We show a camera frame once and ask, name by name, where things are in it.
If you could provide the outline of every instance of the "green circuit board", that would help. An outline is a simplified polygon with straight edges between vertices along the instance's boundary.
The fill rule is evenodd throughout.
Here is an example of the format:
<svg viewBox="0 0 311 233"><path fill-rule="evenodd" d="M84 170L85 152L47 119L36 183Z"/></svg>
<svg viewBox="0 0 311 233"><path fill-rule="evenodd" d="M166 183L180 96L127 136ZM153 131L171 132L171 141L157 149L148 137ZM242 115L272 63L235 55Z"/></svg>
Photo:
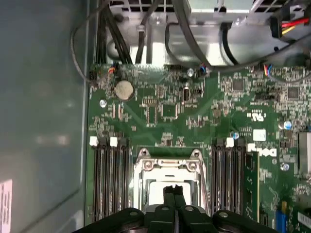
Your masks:
<svg viewBox="0 0 311 233"><path fill-rule="evenodd" d="M251 196L244 195L243 202L249 204L243 214L277 228L277 215L282 211L286 232L311 231L298 221L296 210L299 195L311 196L311 185L299 171L298 151L299 133L308 131L310 125L310 81L279 84L253 67L204 76L195 70L192 77L187 70L173 66L121 65L118 75L105 75L109 68L91 68L101 82L90 87L88 138L109 135L127 139L131 165L142 147L152 156L180 158L200 149L210 191L215 140L239 137L254 157L252 168L245 165L243 192ZM272 69L273 76L288 81L305 74L302 67ZM290 130L283 129L288 121ZM94 147L89 145L86 224L95 221L95 163Z"/></svg>

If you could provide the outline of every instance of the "blue connector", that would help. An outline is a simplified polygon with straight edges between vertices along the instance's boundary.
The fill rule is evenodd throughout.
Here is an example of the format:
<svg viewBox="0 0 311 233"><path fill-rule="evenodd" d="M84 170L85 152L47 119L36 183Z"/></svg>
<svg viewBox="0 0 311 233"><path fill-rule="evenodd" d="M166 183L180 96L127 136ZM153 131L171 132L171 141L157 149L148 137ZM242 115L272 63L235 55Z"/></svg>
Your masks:
<svg viewBox="0 0 311 233"><path fill-rule="evenodd" d="M276 211L276 230L280 233L286 233L287 217L282 211Z"/></svg>

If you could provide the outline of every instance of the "red wire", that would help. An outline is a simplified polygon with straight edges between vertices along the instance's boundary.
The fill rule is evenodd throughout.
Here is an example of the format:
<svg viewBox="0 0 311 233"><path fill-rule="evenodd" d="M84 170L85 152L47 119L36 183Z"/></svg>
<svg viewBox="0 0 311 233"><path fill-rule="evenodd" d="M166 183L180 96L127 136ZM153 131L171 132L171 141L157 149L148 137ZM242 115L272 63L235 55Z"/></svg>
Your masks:
<svg viewBox="0 0 311 233"><path fill-rule="evenodd" d="M298 24L303 24L303 23L308 23L308 22L309 22L308 18L302 18L302 19L296 20L294 22L282 23L282 28L292 27L292 26L296 26Z"/></svg>

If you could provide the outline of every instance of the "yellow wire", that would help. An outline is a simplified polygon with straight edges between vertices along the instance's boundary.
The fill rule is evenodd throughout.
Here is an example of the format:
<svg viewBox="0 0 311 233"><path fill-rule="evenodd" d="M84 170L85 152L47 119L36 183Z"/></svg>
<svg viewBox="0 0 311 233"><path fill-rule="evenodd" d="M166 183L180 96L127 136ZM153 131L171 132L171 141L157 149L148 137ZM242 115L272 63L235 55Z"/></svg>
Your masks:
<svg viewBox="0 0 311 233"><path fill-rule="evenodd" d="M266 76L268 76L266 66L264 66L264 74L265 74Z"/></svg>
<svg viewBox="0 0 311 233"><path fill-rule="evenodd" d="M284 34L286 34L286 33L288 33L288 32L290 32L292 29L294 29L296 26L292 26L292 27L290 27L290 28L288 28L288 29L285 29L284 31L282 31L282 35L284 35Z"/></svg>

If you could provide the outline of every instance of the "motherboard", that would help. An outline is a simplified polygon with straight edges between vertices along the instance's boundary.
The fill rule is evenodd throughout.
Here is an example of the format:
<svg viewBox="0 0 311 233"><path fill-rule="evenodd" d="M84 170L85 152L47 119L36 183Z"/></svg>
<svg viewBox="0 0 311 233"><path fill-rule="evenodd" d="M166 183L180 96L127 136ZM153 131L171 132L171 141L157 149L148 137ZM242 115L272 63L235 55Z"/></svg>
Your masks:
<svg viewBox="0 0 311 233"><path fill-rule="evenodd" d="M303 67L274 67L295 81ZM88 102L86 224L159 203L226 209L281 233L311 231L311 81L262 69L94 65Z"/></svg>

